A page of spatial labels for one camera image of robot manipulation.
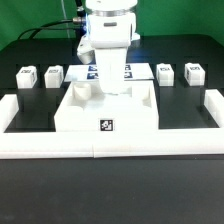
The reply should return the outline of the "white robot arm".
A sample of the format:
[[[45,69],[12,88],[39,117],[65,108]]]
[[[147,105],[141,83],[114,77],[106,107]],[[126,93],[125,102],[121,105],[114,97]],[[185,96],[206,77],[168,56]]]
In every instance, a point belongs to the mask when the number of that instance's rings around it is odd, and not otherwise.
[[[126,57],[131,42],[138,37],[136,15],[138,0],[86,0],[86,34],[77,56],[83,64],[96,61],[100,88],[104,93],[123,91]]]

